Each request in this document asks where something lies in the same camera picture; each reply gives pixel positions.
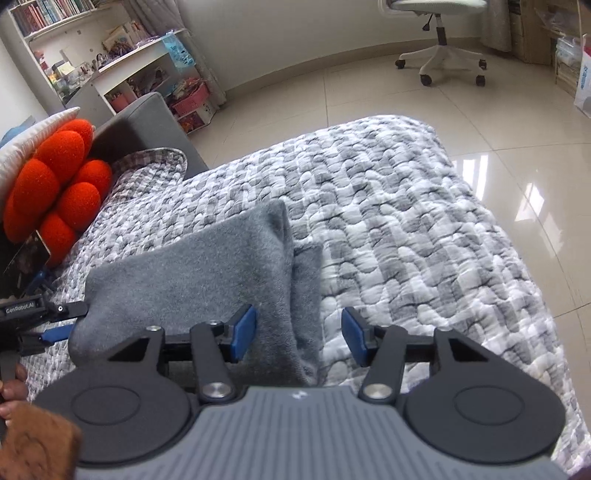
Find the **person left hand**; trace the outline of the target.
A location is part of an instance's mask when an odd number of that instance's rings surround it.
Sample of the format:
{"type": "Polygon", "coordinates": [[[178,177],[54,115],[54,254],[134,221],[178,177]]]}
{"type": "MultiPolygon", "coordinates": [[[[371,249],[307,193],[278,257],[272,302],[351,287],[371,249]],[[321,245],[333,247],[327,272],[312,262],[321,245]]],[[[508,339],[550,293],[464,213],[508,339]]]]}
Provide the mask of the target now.
{"type": "Polygon", "coordinates": [[[17,363],[15,366],[15,378],[1,381],[1,422],[8,426],[13,416],[13,411],[20,403],[25,402],[28,397],[28,387],[26,384],[27,370],[17,363]]]}

